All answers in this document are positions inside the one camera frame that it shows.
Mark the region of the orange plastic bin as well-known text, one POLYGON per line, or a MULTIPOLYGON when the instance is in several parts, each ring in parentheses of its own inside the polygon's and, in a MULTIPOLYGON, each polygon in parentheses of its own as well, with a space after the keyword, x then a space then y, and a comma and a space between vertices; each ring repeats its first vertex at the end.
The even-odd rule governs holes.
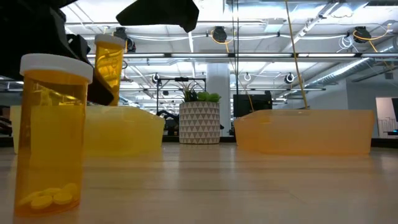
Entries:
POLYGON ((260 110, 234 121, 239 149, 281 155, 369 154, 371 110, 260 110))

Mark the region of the small amber pill bottle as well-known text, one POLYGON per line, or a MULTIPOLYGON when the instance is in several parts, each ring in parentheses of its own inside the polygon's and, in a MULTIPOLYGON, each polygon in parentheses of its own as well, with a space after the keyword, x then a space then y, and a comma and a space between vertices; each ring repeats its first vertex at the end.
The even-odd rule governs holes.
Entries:
POLYGON ((95 36, 95 77, 111 93, 109 106, 119 104, 119 88, 125 52, 125 40, 108 34, 95 36))
POLYGON ((52 215, 80 204, 88 85, 93 67, 52 54, 21 58, 24 77, 14 214, 52 215))

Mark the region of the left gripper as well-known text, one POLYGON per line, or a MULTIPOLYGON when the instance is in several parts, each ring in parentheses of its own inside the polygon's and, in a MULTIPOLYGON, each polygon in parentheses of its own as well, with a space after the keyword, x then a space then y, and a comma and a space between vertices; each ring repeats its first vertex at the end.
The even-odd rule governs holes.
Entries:
MULTIPOLYGON (((66 34, 62 8, 77 0, 0 0, 0 75, 16 78, 21 57, 42 53, 88 62, 91 51, 81 35, 66 34)), ((193 0, 135 0, 116 15, 122 26, 178 25, 196 28, 193 0)))

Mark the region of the ceiling light strip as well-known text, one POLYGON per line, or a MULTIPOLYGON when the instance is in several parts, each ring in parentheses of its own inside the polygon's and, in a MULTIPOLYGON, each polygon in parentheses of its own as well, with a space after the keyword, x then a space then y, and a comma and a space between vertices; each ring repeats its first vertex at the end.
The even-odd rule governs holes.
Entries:
POLYGON ((278 54, 278 53, 236 53, 235 57, 249 57, 249 58, 292 58, 293 54, 278 54))
POLYGON ((341 57, 355 57, 354 53, 299 53, 297 56, 300 58, 341 58, 341 57))
POLYGON ((170 54, 173 58, 228 58, 228 53, 173 53, 170 54))

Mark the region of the succulent in patterned pot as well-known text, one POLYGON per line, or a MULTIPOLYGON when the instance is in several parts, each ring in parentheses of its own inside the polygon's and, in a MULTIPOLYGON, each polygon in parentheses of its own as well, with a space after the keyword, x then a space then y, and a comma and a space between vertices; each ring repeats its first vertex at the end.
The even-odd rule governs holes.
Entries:
POLYGON ((195 91, 196 83, 176 78, 183 103, 179 105, 179 142, 181 144, 218 144, 220 142, 220 99, 217 93, 195 91))

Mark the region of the yellow plastic bin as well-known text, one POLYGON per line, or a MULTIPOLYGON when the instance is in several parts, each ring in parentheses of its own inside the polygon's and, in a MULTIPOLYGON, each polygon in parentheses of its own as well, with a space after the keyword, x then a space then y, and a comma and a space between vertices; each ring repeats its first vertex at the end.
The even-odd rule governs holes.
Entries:
POLYGON ((82 161, 136 156, 161 148, 164 119, 127 106, 33 106, 27 111, 32 154, 82 161))

